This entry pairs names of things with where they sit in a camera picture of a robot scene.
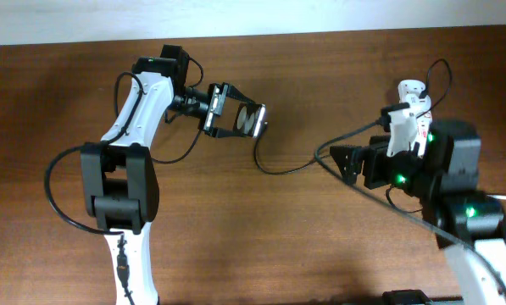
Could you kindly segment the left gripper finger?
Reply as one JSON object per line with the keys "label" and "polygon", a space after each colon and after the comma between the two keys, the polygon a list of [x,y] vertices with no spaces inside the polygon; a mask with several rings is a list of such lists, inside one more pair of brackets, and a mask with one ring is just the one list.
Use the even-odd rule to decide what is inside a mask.
{"label": "left gripper finger", "polygon": [[227,130],[217,127],[214,129],[214,137],[215,138],[250,137],[250,135],[248,133],[243,133],[239,130]]}
{"label": "left gripper finger", "polygon": [[243,102],[243,103],[255,104],[255,101],[253,99],[245,96],[242,92],[240,92],[232,84],[228,84],[228,90],[227,90],[226,96],[228,96],[231,99]]}

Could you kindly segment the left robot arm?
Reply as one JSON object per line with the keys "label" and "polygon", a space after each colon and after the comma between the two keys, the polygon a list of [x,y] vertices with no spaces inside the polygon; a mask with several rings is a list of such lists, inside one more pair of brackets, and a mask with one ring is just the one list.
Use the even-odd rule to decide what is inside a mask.
{"label": "left robot arm", "polygon": [[158,304],[150,255],[150,230],[159,206],[159,186],[150,153],[158,125],[171,110],[198,119],[214,138],[259,136],[267,114],[261,103],[228,83],[208,91],[186,85],[192,57],[165,45],[157,57],[132,66],[131,90],[116,120],[98,143],[81,149],[87,213],[96,220],[111,255],[118,304]]}

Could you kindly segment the black smartphone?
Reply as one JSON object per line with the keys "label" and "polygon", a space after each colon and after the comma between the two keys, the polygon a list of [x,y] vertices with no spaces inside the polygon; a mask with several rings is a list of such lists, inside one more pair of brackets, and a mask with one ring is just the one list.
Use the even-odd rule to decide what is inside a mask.
{"label": "black smartphone", "polygon": [[239,136],[257,138],[264,123],[266,107],[264,104],[241,103],[236,115],[233,130]]}

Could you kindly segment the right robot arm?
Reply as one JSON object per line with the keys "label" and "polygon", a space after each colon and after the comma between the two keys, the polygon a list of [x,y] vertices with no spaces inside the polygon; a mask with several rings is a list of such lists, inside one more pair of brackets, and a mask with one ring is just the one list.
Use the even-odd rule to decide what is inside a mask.
{"label": "right robot arm", "polygon": [[477,187],[481,138],[472,124],[433,121],[423,157],[414,151],[388,157],[385,136],[372,137],[366,147],[343,146],[339,139],[325,145],[339,181],[354,187],[364,176],[362,195],[390,186],[419,199],[416,222],[435,234],[465,304],[506,304],[506,213]]}

